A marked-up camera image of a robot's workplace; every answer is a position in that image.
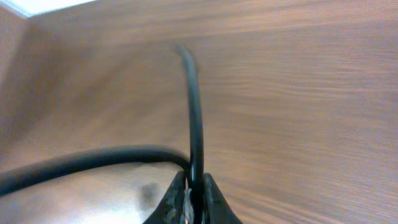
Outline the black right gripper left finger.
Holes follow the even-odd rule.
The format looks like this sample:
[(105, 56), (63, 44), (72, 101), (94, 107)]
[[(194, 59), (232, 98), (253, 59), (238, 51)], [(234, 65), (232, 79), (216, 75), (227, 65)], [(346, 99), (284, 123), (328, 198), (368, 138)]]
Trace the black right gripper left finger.
[(184, 201), (186, 189), (184, 171), (177, 172), (156, 209), (144, 224), (185, 223)]

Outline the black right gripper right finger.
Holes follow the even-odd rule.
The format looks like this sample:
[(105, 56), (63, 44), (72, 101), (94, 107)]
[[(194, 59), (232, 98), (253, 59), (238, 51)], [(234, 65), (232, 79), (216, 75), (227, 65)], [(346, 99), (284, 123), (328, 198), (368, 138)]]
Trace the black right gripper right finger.
[(243, 224), (209, 173), (204, 174), (204, 206), (205, 224)]

